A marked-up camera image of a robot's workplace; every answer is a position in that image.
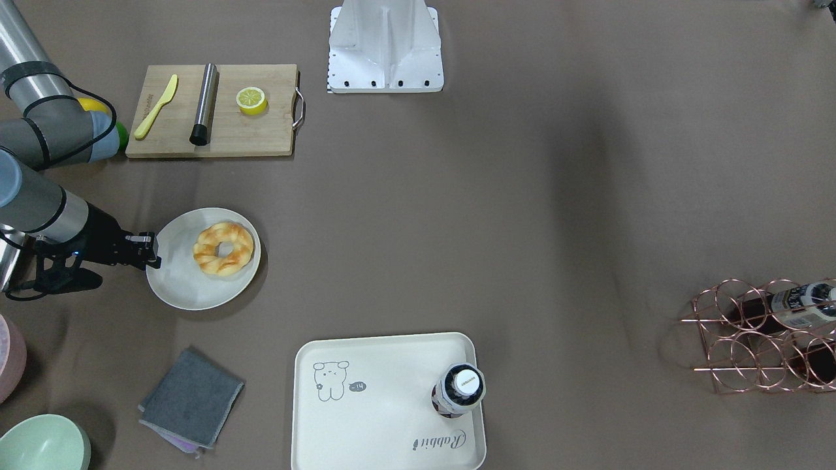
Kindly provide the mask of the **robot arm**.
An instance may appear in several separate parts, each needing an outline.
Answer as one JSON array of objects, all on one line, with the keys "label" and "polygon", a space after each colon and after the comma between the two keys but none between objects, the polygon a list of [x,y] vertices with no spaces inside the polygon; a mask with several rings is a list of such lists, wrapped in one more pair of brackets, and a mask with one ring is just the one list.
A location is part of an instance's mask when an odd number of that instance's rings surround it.
[{"label": "robot arm", "polygon": [[45,170],[95,163],[123,151],[127,131],[112,104],[84,110],[80,87],[51,62],[12,1],[1,6],[2,95],[22,116],[2,122],[2,224],[33,239],[34,279],[3,289],[31,301],[99,288],[84,262],[158,270],[154,232],[129,232],[105,211],[48,179]]}]

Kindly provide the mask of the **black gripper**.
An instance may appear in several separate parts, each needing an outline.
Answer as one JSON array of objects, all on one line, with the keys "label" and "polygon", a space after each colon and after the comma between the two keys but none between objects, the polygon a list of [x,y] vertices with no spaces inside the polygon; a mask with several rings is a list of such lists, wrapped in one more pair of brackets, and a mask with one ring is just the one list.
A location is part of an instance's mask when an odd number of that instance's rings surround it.
[{"label": "black gripper", "polygon": [[81,231],[65,244],[81,254],[84,261],[95,264],[158,270],[162,263],[154,232],[125,231],[110,214],[93,204],[88,205],[88,217]]}]

